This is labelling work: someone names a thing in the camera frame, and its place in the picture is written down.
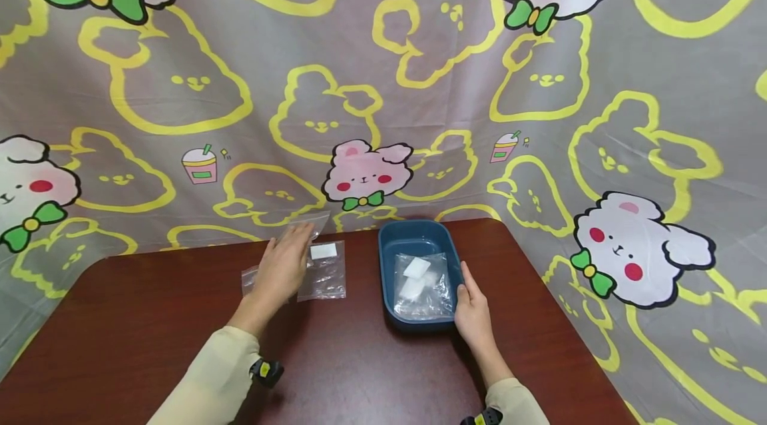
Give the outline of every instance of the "wooden table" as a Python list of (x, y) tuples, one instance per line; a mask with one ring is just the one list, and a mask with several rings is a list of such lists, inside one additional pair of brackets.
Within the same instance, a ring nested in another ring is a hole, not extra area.
[[(552, 424), (635, 424), (503, 224), (450, 222), (487, 295), (511, 370)], [(262, 354), (286, 373), (253, 386), (238, 424), (456, 424), (484, 390), (456, 333), (403, 336), (384, 320), (377, 232), (344, 240), (348, 297), (289, 304)], [(144, 424), (236, 308), (266, 244), (116, 257), (88, 269), (0, 383), (0, 424)]]

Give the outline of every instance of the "backdrop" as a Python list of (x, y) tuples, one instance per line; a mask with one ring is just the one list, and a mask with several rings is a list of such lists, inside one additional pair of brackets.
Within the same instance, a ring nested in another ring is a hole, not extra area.
[(489, 216), (637, 420), (765, 424), (766, 7), (3, 0), (0, 373), (109, 255)]

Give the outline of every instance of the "sleeve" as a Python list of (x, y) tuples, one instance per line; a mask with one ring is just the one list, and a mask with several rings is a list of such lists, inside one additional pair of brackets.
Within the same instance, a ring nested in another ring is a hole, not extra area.
[(501, 412), (501, 425), (549, 425), (535, 397), (516, 378), (506, 378), (491, 385), (485, 405)]
[(258, 341), (224, 327), (210, 336), (176, 388), (147, 425), (223, 425), (235, 419), (252, 379)]

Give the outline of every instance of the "hand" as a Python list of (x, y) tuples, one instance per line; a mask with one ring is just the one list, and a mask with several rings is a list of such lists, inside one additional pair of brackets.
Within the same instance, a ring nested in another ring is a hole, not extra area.
[(466, 262), (461, 262), (465, 284), (458, 286), (458, 305), (455, 307), (455, 327), (474, 355), (495, 348), (493, 325), (487, 298), (471, 277)]
[(271, 239), (258, 264), (256, 283), (240, 302), (229, 325), (258, 338), (266, 324), (301, 287), (306, 274), (314, 224), (291, 225), (279, 240)]

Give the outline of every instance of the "blue plastic tray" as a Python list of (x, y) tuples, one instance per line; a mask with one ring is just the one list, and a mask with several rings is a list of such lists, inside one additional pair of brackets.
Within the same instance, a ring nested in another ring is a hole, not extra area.
[(439, 331), (453, 327), (453, 317), (409, 320), (394, 313), (394, 264), (399, 253), (423, 257), (445, 253), (450, 279), (450, 295), (455, 310), (458, 285), (463, 284), (461, 263), (453, 239), (445, 225), (433, 220), (399, 220), (385, 224), (378, 232), (378, 254), (382, 268), (383, 303), (391, 323), (403, 331)]

